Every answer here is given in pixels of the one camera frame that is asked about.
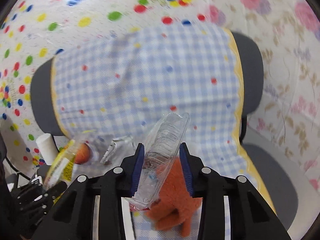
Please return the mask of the clear plastic wrapper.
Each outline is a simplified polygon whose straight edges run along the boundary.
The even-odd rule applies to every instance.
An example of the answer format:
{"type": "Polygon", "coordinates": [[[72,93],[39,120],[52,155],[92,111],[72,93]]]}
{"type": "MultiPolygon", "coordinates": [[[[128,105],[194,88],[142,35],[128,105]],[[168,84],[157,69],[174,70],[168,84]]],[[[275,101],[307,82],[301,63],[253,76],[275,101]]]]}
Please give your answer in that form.
{"type": "Polygon", "coordinates": [[[130,135],[111,140],[100,163],[103,165],[119,165],[125,157],[133,155],[135,142],[130,135]]]}

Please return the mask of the clear plastic bottle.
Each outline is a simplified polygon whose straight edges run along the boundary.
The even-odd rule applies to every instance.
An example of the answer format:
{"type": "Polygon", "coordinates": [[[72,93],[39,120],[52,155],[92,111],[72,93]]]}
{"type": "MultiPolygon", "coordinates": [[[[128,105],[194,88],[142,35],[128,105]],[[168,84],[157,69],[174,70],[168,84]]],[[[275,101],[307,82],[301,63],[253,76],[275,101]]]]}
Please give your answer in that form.
{"type": "Polygon", "coordinates": [[[187,112],[139,114],[130,135],[144,145],[144,164],[138,190],[128,199],[136,207],[150,208],[159,199],[159,192],[178,155],[179,147],[189,125],[187,112]]]}

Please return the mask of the yellow snack wrapper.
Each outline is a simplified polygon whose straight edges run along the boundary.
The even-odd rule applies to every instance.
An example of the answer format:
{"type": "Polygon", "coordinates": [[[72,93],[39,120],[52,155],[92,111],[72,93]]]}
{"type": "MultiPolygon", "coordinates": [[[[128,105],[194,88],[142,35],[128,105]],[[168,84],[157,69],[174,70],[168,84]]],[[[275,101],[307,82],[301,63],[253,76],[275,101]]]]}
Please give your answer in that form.
{"type": "Polygon", "coordinates": [[[71,140],[57,155],[43,182],[46,190],[52,188],[61,181],[65,182],[67,186],[70,185],[76,153],[75,146],[75,140],[71,140]]]}

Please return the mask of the orange plush toy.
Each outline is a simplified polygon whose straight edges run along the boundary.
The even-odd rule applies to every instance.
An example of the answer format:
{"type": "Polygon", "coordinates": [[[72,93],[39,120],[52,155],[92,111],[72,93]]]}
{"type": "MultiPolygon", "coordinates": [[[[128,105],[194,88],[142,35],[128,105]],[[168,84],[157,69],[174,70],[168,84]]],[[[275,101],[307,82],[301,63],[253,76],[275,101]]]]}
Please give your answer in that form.
{"type": "Polygon", "coordinates": [[[152,204],[145,215],[154,222],[158,231],[168,231],[180,227],[180,235],[191,233],[192,216],[202,204],[202,198],[190,196],[179,158],[176,158],[159,192],[159,200],[152,204]]]}

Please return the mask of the red snack packet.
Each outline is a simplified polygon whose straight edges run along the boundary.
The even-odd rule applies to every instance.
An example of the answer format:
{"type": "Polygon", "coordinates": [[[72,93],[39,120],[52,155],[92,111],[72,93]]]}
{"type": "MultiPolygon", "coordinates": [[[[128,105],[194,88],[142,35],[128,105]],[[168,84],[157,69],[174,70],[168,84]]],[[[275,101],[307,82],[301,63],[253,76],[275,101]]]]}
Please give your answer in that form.
{"type": "Polygon", "coordinates": [[[149,211],[149,208],[148,208],[148,207],[140,208],[140,207],[136,207],[136,206],[132,205],[131,203],[129,204],[129,207],[130,207],[130,211],[131,211],[131,212],[149,211]]]}

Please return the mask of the red apple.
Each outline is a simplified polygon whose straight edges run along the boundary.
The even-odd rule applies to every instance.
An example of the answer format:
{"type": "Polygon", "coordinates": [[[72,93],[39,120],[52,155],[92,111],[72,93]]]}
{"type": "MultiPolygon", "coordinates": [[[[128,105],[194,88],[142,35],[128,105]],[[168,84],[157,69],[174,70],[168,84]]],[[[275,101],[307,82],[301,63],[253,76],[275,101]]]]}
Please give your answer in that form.
{"type": "Polygon", "coordinates": [[[75,154],[74,162],[76,164],[84,164],[89,161],[91,150],[86,144],[81,144],[75,154]]]}

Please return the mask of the blue checkered cloth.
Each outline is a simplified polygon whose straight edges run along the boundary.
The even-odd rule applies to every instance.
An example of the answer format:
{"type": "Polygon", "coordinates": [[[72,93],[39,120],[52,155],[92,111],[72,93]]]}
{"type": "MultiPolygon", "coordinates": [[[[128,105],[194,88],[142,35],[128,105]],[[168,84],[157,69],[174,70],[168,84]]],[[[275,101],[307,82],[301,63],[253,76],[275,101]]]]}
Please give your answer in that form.
{"type": "Polygon", "coordinates": [[[244,77],[234,33],[213,24],[161,25],[84,42],[54,56],[50,92],[58,126],[84,131],[94,153],[130,135],[139,114],[190,116],[184,140],[232,177],[237,169],[270,198],[238,136],[244,77]]]}

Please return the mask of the grey office chair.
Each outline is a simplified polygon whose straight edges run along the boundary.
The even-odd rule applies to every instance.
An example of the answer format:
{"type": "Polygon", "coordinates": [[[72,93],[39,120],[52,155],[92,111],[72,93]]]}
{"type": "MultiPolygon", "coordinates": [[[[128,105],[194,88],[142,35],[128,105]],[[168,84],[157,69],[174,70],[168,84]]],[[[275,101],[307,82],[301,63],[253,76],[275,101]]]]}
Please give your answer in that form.
{"type": "MultiPolygon", "coordinates": [[[[263,94],[263,60],[257,44],[249,37],[234,33],[244,77],[244,109],[242,119],[253,113],[263,94]]],[[[35,121],[44,133],[63,136],[53,110],[50,92],[52,59],[41,64],[30,86],[31,107],[35,121]]],[[[298,196],[289,176],[266,150],[253,143],[243,143],[251,161],[265,182],[277,215],[285,229],[291,226],[298,209],[298,196]]]]}

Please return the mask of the floral wall sheet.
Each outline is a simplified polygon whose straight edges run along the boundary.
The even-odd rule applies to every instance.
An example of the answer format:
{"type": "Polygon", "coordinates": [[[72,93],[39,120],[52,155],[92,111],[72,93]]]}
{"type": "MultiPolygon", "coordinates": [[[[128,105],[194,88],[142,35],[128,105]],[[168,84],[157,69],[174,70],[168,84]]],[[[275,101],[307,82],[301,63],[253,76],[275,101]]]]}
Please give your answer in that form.
{"type": "Polygon", "coordinates": [[[258,45],[264,88],[249,127],[319,190],[319,20],[306,0],[208,0],[216,23],[258,45]]]}

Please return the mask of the balloon print wall sheet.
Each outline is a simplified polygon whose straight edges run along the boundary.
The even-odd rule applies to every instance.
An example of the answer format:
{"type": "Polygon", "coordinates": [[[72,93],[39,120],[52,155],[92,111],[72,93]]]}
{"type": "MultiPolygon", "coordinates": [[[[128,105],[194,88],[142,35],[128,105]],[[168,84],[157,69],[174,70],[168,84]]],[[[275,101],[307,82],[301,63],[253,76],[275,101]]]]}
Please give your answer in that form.
{"type": "Polygon", "coordinates": [[[226,16],[216,0],[1,0],[1,132],[11,164],[27,176],[44,164],[30,102],[41,64],[91,38],[187,22],[223,25],[226,16]]]}

